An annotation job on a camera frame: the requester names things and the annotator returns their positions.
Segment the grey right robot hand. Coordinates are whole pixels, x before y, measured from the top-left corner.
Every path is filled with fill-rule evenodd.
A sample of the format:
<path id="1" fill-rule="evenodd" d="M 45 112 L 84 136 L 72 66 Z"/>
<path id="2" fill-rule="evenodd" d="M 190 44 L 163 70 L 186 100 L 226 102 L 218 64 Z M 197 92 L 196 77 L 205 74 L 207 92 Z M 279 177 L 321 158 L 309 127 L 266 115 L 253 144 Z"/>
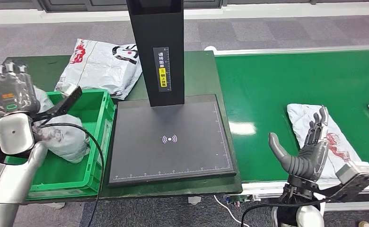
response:
<path id="1" fill-rule="evenodd" d="M 316 182 L 324 169 L 328 155 L 328 110 L 322 106 L 309 122 L 304 146 L 297 156 L 290 155 L 280 144 L 277 134 L 268 134 L 268 144 L 283 170 L 292 176 Z"/>

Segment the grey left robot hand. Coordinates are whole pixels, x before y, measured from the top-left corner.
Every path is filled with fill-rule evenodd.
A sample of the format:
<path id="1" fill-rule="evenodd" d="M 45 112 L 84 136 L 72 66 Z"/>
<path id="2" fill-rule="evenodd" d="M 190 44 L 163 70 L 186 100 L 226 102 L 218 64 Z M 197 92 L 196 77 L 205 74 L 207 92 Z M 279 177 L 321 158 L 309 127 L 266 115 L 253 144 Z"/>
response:
<path id="1" fill-rule="evenodd" d="M 0 64 L 0 116 L 14 112 L 35 114 L 40 110 L 26 65 L 12 61 Z"/>

